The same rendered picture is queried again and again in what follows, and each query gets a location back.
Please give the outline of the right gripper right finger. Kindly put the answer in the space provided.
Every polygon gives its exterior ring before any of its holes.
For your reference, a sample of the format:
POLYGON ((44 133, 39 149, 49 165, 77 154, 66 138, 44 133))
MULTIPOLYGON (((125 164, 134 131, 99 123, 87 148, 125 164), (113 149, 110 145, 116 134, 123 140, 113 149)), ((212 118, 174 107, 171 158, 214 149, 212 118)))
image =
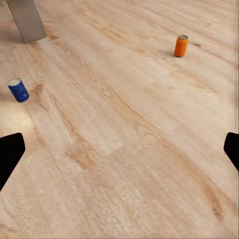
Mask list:
POLYGON ((239 134, 232 132, 227 134, 224 151, 239 172, 239 134))

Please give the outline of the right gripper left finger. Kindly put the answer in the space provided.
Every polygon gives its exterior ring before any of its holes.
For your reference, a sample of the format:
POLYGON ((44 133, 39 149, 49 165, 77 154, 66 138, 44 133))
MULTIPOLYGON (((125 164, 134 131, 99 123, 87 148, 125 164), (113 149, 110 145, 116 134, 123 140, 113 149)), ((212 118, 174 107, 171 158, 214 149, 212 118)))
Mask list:
POLYGON ((0 189, 3 188, 25 152, 21 132, 0 137, 0 189))

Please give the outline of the can of soda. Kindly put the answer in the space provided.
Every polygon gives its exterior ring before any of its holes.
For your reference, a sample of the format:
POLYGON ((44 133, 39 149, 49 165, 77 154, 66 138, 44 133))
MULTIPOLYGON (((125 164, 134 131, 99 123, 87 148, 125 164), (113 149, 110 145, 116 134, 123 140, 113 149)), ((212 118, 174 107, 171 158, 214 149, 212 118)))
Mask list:
POLYGON ((174 54, 177 57, 185 56, 187 49, 188 37, 186 35, 180 35, 177 38, 174 54))
POLYGON ((7 82, 7 86, 17 102, 22 103, 28 100, 29 94, 21 80, 17 78, 10 79, 7 82))

